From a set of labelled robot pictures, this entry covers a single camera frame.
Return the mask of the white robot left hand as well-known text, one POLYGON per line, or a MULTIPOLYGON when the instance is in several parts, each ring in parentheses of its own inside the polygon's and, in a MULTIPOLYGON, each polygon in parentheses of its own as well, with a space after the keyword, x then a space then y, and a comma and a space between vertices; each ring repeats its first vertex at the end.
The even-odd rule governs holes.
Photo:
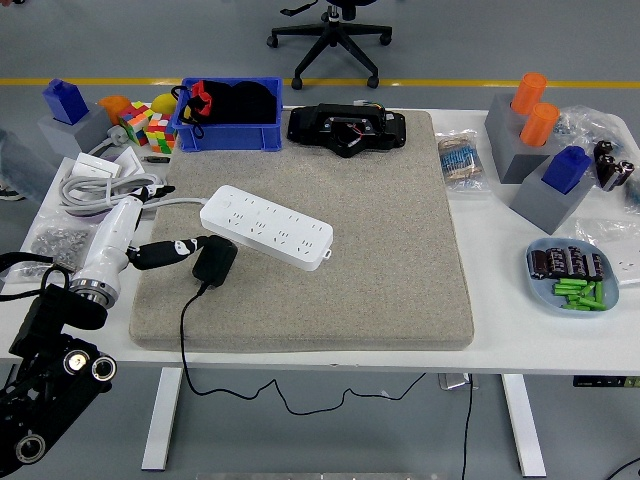
POLYGON ((70 290, 109 308, 120 296, 119 275, 128 265, 138 270, 160 268, 181 262, 201 249, 208 240, 206 236, 131 245, 144 204, 172 190, 145 186, 121 199, 100 224, 84 265, 71 280, 70 290))

